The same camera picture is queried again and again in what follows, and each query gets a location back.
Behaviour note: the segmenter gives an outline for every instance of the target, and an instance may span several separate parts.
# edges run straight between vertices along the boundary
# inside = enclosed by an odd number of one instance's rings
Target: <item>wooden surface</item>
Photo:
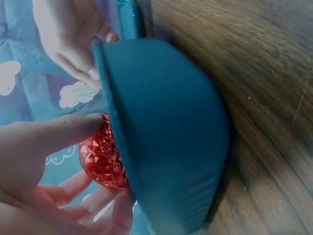
[[[313,234],[313,0],[138,0],[221,91],[236,129],[201,234]]]

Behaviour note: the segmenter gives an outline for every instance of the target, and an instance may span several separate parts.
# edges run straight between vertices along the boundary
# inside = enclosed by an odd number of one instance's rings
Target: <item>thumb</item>
[[[0,189],[28,197],[44,173],[45,157],[94,135],[102,123],[100,114],[69,115],[0,127]]]

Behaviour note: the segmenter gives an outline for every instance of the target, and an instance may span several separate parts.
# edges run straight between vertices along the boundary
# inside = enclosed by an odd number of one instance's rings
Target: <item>red light-up ball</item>
[[[108,115],[103,114],[103,125],[97,133],[79,144],[79,160],[85,172],[98,184],[109,188],[128,187]]]

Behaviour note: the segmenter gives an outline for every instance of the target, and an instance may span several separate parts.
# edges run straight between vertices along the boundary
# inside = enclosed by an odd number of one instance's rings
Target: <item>finger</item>
[[[56,206],[62,207],[73,201],[92,182],[92,179],[84,172],[79,171],[70,179],[60,185],[40,185]]]
[[[81,224],[90,223],[118,193],[118,189],[100,187],[79,205],[63,208],[62,210],[67,213],[72,220]]]
[[[72,38],[64,40],[60,54],[69,60],[79,71],[88,74],[90,71],[96,69],[92,52],[81,45],[78,40],[76,41]]]
[[[77,69],[68,59],[64,56],[57,54],[54,58],[55,63],[61,66],[65,72],[77,80],[84,82],[90,86],[101,89],[101,83],[99,82],[98,72],[90,70],[88,73]]]
[[[97,233],[128,235],[133,223],[133,205],[129,192],[120,193],[114,204],[94,223],[86,226]]]
[[[50,121],[32,123],[31,133],[36,150],[49,155],[93,136],[101,127],[101,114],[66,115]]]
[[[106,42],[114,42],[118,40],[118,35],[113,31],[113,29],[106,23],[103,22],[99,28],[98,33],[106,39]]]

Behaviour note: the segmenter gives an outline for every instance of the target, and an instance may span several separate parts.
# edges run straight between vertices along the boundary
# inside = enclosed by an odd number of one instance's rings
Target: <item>fingernail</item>
[[[112,31],[110,31],[108,34],[107,34],[107,36],[106,36],[106,41],[107,41],[107,43],[109,43],[110,41],[112,41],[112,38],[113,38],[113,36],[114,36],[114,32],[112,32]]]
[[[103,116],[102,116],[102,114],[97,114],[97,113],[95,113],[95,114],[88,114],[87,117],[88,117],[89,119],[92,119],[92,120],[103,121]]]
[[[99,73],[98,70],[96,68],[93,68],[91,70],[89,70],[88,74],[95,80],[99,81],[100,77],[99,77]]]

